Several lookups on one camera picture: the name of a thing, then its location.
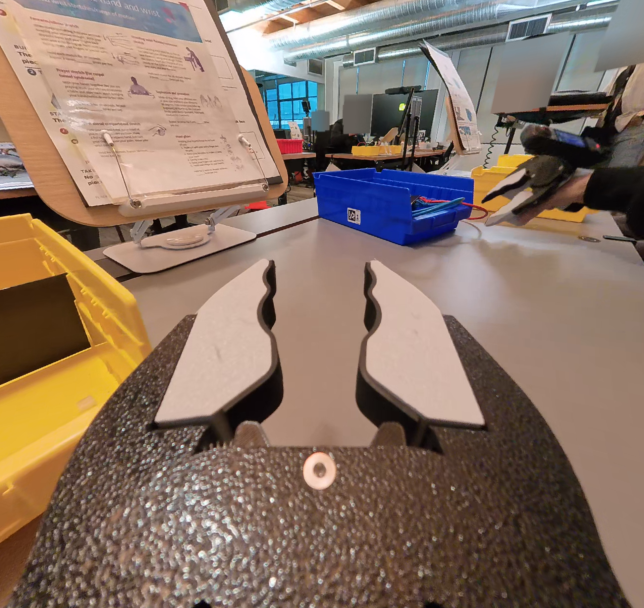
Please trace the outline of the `person's upper body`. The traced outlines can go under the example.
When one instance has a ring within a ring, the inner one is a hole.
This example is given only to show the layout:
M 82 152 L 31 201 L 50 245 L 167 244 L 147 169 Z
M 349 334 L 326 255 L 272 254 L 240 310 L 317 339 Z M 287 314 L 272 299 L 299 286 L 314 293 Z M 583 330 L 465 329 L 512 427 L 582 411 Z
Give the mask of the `person's upper body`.
M 623 67 L 610 88 L 613 100 L 603 125 L 609 134 L 605 167 L 643 165 L 643 63 Z

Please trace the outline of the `black tripod stand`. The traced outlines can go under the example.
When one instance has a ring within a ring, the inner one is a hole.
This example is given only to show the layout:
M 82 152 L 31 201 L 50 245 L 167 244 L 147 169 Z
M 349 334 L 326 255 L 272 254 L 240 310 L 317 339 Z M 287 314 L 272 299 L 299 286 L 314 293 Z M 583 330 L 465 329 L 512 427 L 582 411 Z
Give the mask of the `black tripod stand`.
M 402 141 L 402 157 L 399 168 L 402 171 L 407 171 L 414 163 L 422 110 L 422 97 L 419 96 L 421 90 L 421 86 L 419 85 L 400 88 L 402 94 L 407 96 L 407 101 L 403 109 L 398 131 L 394 138 L 394 143 L 400 145 Z

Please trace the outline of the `person's right hand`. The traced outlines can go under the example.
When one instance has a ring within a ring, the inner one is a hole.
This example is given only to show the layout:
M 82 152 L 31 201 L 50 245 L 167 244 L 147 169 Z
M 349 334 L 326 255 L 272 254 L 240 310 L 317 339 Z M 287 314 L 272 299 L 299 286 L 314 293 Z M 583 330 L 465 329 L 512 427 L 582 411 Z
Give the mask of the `person's right hand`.
M 533 206 L 522 213 L 521 220 L 525 224 L 536 218 L 543 211 L 564 209 L 571 204 L 583 204 L 586 187 L 592 177 L 593 170 L 577 171 L 568 181 L 554 192 L 547 201 Z

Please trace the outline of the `printed picture sheet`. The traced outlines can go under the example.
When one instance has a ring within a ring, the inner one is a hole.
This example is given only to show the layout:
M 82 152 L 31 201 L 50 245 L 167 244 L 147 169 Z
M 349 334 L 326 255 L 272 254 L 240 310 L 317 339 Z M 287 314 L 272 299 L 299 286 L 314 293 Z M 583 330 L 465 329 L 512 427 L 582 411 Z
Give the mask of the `printed picture sheet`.
M 1 143 L 1 191 L 33 187 L 15 146 L 12 143 Z

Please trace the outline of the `person's right forearm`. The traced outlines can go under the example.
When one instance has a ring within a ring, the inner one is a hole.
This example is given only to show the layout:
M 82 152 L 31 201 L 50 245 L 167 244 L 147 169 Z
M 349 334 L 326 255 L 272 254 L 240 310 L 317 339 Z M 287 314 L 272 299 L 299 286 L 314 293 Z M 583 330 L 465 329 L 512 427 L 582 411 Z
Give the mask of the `person's right forearm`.
M 584 191 L 588 208 L 624 214 L 630 231 L 643 239 L 643 167 L 593 170 Z

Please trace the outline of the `large yellow plastic bin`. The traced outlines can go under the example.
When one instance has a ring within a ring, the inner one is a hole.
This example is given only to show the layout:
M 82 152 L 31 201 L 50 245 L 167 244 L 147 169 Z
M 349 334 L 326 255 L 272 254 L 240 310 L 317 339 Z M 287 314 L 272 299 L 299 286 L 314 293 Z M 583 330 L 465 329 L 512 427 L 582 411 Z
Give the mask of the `large yellow plastic bin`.
M 90 347 L 1 384 L 1 540 L 44 512 L 76 443 L 151 351 L 121 283 L 31 215 L 1 218 L 1 290 L 60 274 Z

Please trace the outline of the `white air vent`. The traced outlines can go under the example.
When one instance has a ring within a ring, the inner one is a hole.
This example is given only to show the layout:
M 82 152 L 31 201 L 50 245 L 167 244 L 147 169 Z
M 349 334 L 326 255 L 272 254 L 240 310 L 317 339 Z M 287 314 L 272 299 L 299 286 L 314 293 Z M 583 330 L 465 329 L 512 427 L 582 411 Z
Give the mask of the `white air vent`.
M 521 41 L 543 36 L 548 30 L 552 14 L 525 17 L 512 20 L 508 24 L 506 42 Z

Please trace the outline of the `black bin divider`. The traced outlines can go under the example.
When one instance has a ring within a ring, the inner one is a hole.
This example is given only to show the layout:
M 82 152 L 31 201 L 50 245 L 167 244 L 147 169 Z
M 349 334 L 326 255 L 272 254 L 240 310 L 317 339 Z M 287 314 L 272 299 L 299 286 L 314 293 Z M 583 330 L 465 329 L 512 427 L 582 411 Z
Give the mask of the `black bin divider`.
M 1 290 L 1 384 L 89 347 L 66 274 Z

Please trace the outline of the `blue plastic bin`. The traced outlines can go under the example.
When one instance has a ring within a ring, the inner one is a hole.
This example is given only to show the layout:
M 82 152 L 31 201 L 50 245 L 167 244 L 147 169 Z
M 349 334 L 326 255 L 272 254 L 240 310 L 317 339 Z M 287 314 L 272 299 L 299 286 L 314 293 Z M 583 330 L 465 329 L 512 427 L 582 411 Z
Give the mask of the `blue plastic bin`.
M 374 168 L 314 174 L 319 217 L 402 246 L 452 233 L 471 216 L 471 177 Z

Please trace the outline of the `black computer monitor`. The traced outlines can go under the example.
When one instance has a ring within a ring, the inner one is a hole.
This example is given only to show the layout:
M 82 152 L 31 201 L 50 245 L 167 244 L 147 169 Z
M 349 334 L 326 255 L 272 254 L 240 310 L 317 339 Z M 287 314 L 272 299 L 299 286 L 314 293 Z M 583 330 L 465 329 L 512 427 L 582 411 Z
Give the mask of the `black computer monitor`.
M 385 136 L 392 128 L 398 129 L 407 104 L 407 95 L 375 94 L 372 104 L 372 121 L 370 135 Z M 414 93 L 414 99 L 422 101 L 419 131 L 425 132 L 427 139 L 431 138 L 434 114 L 439 97 L 439 90 L 424 90 Z

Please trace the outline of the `wooden document stand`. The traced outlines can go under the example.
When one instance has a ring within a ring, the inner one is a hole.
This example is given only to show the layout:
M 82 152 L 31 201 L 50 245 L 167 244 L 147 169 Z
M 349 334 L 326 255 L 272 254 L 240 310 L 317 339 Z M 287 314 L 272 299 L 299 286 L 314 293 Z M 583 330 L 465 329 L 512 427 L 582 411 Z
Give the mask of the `wooden document stand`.
M 228 40 L 212 0 L 206 0 L 221 32 Z M 235 53 L 229 43 L 234 58 Z M 9 64 L 1 65 L 1 115 L 38 196 L 61 217 L 85 226 L 133 223 L 131 241 L 104 250 L 110 260 L 133 273 L 156 273 L 253 241 L 254 233 L 237 230 L 225 219 L 240 207 L 275 199 L 285 193 L 286 169 L 276 139 L 270 131 L 259 91 L 239 63 L 258 122 L 279 170 L 281 182 L 236 186 L 230 191 L 171 194 L 146 201 L 128 200 L 120 205 L 88 207 L 76 189 L 69 170 L 46 133 L 25 90 Z
M 482 147 L 476 110 L 451 57 L 426 40 L 420 42 L 419 48 L 445 85 L 447 122 L 455 153 L 479 154 Z

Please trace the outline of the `printed instruction sheet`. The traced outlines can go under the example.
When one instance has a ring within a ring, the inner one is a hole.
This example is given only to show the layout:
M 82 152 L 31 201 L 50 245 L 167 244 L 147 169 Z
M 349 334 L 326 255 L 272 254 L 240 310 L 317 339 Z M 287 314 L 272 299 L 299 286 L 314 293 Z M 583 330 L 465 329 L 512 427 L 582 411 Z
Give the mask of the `printed instruction sheet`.
M 78 139 L 66 122 L 35 55 L 24 42 L 11 12 L 4 6 L 1 7 L 1 48 L 87 206 L 110 204 L 99 176 L 79 148 Z

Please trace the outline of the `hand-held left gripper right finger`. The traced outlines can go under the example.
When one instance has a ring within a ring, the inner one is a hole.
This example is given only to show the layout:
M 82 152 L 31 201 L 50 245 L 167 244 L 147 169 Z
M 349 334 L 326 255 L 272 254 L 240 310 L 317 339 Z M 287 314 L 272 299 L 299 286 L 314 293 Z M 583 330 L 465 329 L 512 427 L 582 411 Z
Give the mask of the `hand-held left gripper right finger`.
M 486 421 L 439 308 L 378 260 L 365 265 L 356 401 L 379 426 L 484 428 Z

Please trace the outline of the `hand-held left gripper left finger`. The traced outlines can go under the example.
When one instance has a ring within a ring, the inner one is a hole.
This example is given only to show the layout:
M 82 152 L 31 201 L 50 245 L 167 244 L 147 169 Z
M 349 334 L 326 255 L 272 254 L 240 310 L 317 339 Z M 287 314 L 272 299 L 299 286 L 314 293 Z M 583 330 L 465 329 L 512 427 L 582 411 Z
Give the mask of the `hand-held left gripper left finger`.
M 159 428 L 258 423 L 283 399 L 273 334 L 276 267 L 261 259 L 200 307 L 154 423 Z

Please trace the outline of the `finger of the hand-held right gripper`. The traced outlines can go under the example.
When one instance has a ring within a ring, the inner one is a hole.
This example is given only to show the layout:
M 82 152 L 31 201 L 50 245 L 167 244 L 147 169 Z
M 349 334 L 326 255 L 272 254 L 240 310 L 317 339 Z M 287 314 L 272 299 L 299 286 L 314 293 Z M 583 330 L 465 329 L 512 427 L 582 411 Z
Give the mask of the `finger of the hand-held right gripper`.
M 515 169 L 514 172 L 507 177 L 504 177 L 489 192 L 487 192 L 485 197 L 482 198 L 482 203 L 490 202 L 498 197 L 512 200 L 522 193 L 527 194 L 527 197 L 524 199 L 531 198 L 533 196 L 532 185 L 535 176 L 536 171 L 534 169 L 529 169 L 527 167 Z
M 528 203 L 528 200 L 528 197 L 514 197 L 500 210 L 488 216 L 485 226 L 491 227 L 503 223 L 518 227 L 524 226 L 543 212 L 541 205 Z

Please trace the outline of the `laminated illustrated sheet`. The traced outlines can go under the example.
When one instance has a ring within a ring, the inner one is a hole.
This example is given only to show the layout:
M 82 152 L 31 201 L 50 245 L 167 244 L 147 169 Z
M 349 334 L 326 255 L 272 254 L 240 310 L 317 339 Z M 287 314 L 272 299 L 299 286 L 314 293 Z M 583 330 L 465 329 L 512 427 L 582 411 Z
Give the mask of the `laminated illustrated sheet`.
M 281 182 L 206 0 L 1 6 L 41 66 L 107 205 L 132 198 L 145 208 L 171 194 Z

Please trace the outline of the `wooden work table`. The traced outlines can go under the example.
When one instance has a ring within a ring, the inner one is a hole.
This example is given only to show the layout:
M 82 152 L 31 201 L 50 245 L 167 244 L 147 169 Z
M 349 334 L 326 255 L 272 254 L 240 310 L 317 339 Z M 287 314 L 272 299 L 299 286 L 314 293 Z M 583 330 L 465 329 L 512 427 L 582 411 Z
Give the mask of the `wooden work table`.
M 410 169 L 412 163 L 422 171 L 434 171 L 442 168 L 449 159 L 448 150 L 416 150 L 414 156 L 408 150 L 407 156 L 402 153 L 378 156 L 360 156 L 351 153 L 327 153 L 325 158 L 334 167 L 341 170 L 374 168 L 382 169 Z

